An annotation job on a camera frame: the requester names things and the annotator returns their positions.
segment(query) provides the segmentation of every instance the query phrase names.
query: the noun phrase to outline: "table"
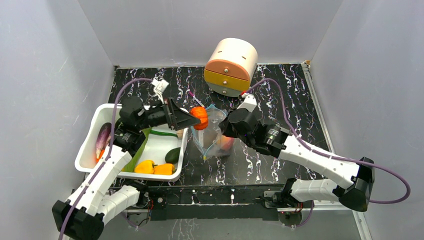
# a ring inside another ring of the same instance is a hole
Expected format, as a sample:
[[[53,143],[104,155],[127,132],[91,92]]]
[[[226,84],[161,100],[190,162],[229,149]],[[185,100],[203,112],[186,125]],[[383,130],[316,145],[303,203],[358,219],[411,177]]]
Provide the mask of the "table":
[[[217,108],[230,110],[236,107],[238,98],[226,97],[213,92],[203,78],[202,66],[159,67],[159,68],[118,68],[110,91],[109,103],[113,103],[121,87],[134,78],[163,78],[169,86],[163,96],[173,97],[185,109],[197,106],[188,94],[192,91],[207,107],[214,104]],[[328,150],[326,138],[321,127],[313,98],[301,64],[258,65],[253,75],[255,84],[263,78],[278,81],[284,94],[283,98],[289,120],[302,138],[320,148]],[[276,87],[264,83],[253,91],[258,106],[254,114],[266,122],[277,121],[284,127],[282,106]],[[153,88],[147,82],[138,82],[128,87],[121,97],[137,95],[145,104],[156,101]],[[302,180],[322,179],[323,176],[298,164],[264,156],[246,147],[236,139],[233,153],[228,157],[212,157],[206,161],[193,142],[189,130],[188,143],[184,154],[181,176],[176,182],[141,181],[149,186],[216,186],[216,185],[263,185],[284,184],[288,178]],[[117,179],[114,187],[120,187],[124,179]]]

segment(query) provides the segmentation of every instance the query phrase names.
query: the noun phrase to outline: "avocado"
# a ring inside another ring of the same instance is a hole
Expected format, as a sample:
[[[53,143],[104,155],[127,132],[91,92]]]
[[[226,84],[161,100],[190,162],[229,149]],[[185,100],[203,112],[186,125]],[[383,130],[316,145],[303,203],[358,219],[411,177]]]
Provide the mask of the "avocado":
[[[178,158],[180,158],[181,147],[170,150],[165,156],[165,162],[167,164],[177,164]]]

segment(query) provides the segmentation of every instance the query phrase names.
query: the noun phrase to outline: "cable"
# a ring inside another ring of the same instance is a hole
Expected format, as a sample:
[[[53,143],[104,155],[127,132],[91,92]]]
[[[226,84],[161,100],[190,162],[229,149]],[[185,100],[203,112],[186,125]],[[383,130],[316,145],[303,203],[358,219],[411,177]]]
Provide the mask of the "cable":
[[[133,227],[133,228],[138,228],[140,225],[135,224],[134,222],[132,222],[126,215],[125,213],[123,213],[122,211],[120,212],[121,216],[127,221],[127,223]]]
[[[399,175],[398,173],[392,171],[391,169],[385,167],[385,166],[381,166],[381,165],[377,165],[374,163],[370,163],[370,162],[364,162],[364,161],[359,161],[356,159],[351,159],[351,158],[347,158],[347,157],[341,157],[341,156],[333,156],[333,155],[329,155],[320,151],[317,151],[315,149],[311,149],[310,146],[308,146],[303,140],[302,138],[299,137],[299,135],[296,133],[296,130],[293,128],[293,126],[290,124],[289,119],[287,118],[287,113],[286,113],[286,106],[284,105],[284,99],[283,99],[283,92],[281,90],[280,85],[277,83],[277,81],[275,81],[272,78],[264,78],[260,81],[258,81],[256,84],[254,84],[251,88],[249,88],[249,90],[247,90],[247,93],[251,92],[254,88],[256,88],[257,86],[259,86],[261,83],[265,82],[265,81],[271,81],[273,82],[275,85],[277,85],[280,97],[281,97],[281,105],[282,105],[282,113],[284,115],[284,121],[285,123],[288,125],[288,127],[290,128],[290,131],[293,133],[293,135],[296,137],[297,141],[304,146],[307,150],[312,151],[315,154],[318,154],[322,157],[325,158],[331,158],[334,160],[339,160],[339,161],[345,161],[345,162],[351,162],[351,163],[355,163],[355,164],[359,164],[359,165],[366,165],[366,166],[371,166],[374,167],[376,169],[380,169],[385,171],[386,173],[389,173],[393,176],[395,176],[396,178],[398,178],[400,181],[402,181],[402,183],[405,185],[406,187],[406,193],[403,197],[395,199],[395,200],[390,200],[390,201],[380,201],[380,200],[372,200],[370,199],[369,202],[370,203],[374,203],[374,204],[397,204],[400,203],[402,201],[404,201],[405,199],[407,199],[410,194],[411,194],[411,187],[409,185],[409,183],[405,180],[405,178],[403,178],[401,175]]]
[[[138,224],[138,227],[140,227],[144,221],[146,221],[146,224],[147,224],[149,222],[149,218],[147,217],[147,218],[141,220],[141,222]]]
[[[303,222],[302,222],[302,223],[300,223],[299,225],[296,225],[296,228],[298,228],[298,227],[302,227],[302,226],[303,226],[303,225],[305,225],[305,224],[309,221],[309,219],[311,218],[311,216],[312,216],[312,209],[315,207],[315,203],[314,203],[314,201],[312,200],[311,202],[312,202],[312,204],[310,205],[310,211],[309,211],[309,214],[307,215],[307,217],[306,217],[305,221],[303,221]]]
[[[111,131],[110,131],[110,135],[114,136],[115,135],[115,118],[117,115],[117,106],[120,100],[120,97],[122,96],[122,94],[124,93],[125,89],[135,83],[135,82],[140,82],[140,81],[146,81],[146,82],[152,82],[152,79],[149,78],[135,78],[129,82],[127,82],[118,92],[118,94],[116,95],[115,98],[115,102],[114,102],[114,106],[113,106],[113,113],[112,113],[112,127],[111,127]],[[107,153],[106,158],[104,159],[103,162],[101,162],[100,166],[97,168],[97,170],[94,172],[94,174],[92,175],[92,177],[88,180],[88,184],[82,189],[81,193],[79,194],[79,196],[75,199],[75,202],[72,204],[72,206],[70,207],[69,211],[67,212],[65,219],[63,220],[63,224],[62,227],[60,228],[60,234],[59,234],[59,238],[58,240],[62,240],[65,234],[65,229],[66,226],[68,224],[69,218],[71,217],[72,212],[74,211],[75,207],[77,206],[77,204],[80,202],[81,198],[83,197],[84,193],[86,192],[86,190],[89,188],[89,185],[93,182],[93,180],[96,178],[96,176],[99,174],[100,170],[103,168],[103,166],[106,164],[106,162],[108,161],[109,158],[111,158],[111,153],[112,153],[112,147],[114,145],[114,141],[110,141],[109,143],[109,152]]]
[[[134,206],[134,207],[137,209],[144,209],[149,203],[150,203],[150,199],[147,199],[147,203],[144,206],[141,206],[141,207]]]
[[[151,218],[152,217],[152,209],[153,209],[153,200],[151,201],[151,206],[150,209],[147,208],[147,212],[148,212],[148,217]]]
[[[299,207],[299,210],[298,211],[294,211],[295,213],[302,212],[302,210],[304,209],[304,203],[301,202],[301,203],[297,204],[296,209],[298,209],[298,207]]]

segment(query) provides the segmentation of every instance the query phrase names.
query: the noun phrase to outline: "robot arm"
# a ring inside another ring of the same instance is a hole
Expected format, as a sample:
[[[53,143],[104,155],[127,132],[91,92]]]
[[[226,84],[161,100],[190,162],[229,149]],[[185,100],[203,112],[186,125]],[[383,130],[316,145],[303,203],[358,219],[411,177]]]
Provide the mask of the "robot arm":
[[[181,130],[200,124],[198,118],[181,110],[172,98],[162,98],[162,93],[168,85],[166,81],[156,80],[152,84],[160,101],[145,109],[137,96],[124,100],[114,131],[110,158],[105,161],[103,156],[91,174],[65,202],[58,200],[54,204],[52,213],[60,231],[66,215],[77,202],[64,230],[72,239],[98,239],[105,224],[123,210],[135,204],[140,205],[143,201],[140,194],[146,187],[137,183],[125,185],[114,194],[106,195],[122,168],[131,161],[146,139],[143,129],[167,124],[172,130]]]
[[[219,124],[222,134],[241,139],[248,147],[263,155],[291,161],[328,179],[300,180],[290,178],[282,192],[272,197],[275,206],[289,204],[295,206],[308,200],[338,201],[345,207],[358,212],[368,209],[371,190],[374,184],[374,169],[370,166],[333,160],[320,156],[303,147],[287,129],[277,124],[263,124],[253,115],[256,100],[252,94],[244,93],[244,101],[237,109],[230,111]],[[316,146],[312,149],[336,156]],[[374,163],[363,157],[361,161]]]

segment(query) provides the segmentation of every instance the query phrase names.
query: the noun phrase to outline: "orange pumpkin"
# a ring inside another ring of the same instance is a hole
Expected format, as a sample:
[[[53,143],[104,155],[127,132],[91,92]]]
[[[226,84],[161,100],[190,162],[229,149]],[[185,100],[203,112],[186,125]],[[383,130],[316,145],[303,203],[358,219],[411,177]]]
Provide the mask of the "orange pumpkin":
[[[193,107],[190,110],[190,114],[200,119],[200,123],[193,126],[194,129],[203,130],[208,127],[208,113],[206,113],[206,110],[204,107],[202,106]]]

